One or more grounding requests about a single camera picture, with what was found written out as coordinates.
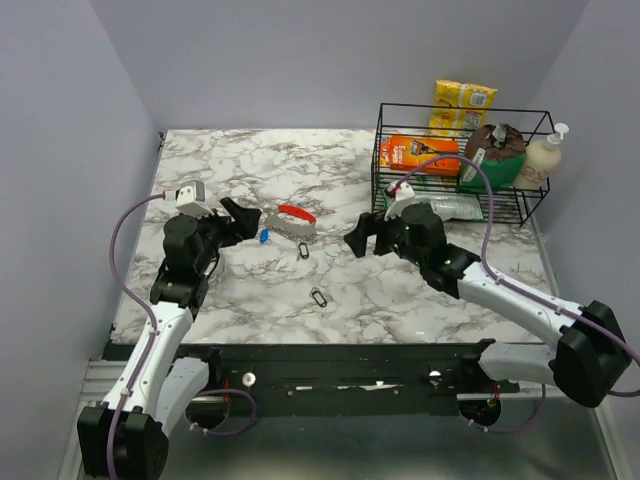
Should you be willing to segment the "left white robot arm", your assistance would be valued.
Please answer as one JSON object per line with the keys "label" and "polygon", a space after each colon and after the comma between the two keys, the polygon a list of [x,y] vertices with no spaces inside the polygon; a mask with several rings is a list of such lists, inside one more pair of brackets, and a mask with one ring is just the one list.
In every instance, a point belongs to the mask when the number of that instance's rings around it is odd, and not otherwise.
{"label": "left white robot arm", "polygon": [[220,368],[177,355],[209,288],[209,268],[223,248],[256,236],[260,210],[225,197],[220,215],[198,200],[177,199],[177,215],[164,225],[164,259],[148,300],[140,300],[144,329],[111,390],[77,420],[86,475],[157,479],[179,418],[199,393],[214,393]]}

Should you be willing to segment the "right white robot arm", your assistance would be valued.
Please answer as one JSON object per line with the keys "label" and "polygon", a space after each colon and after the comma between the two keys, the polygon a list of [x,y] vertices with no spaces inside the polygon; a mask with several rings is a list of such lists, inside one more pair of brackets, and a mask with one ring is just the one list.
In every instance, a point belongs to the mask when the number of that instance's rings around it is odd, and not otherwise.
{"label": "right white robot arm", "polygon": [[562,301],[498,272],[483,256],[448,242],[442,220],[426,204],[408,205],[391,219],[365,212],[344,240],[361,258],[369,237],[376,239],[376,255],[394,253],[410,262],[431,288],[487,308],[540,339],[538,346],[494,343],[464,362],[460,379],[471,391],[495,380],[524,380],[554,385],[595,408],[637,357],[608,306]]}

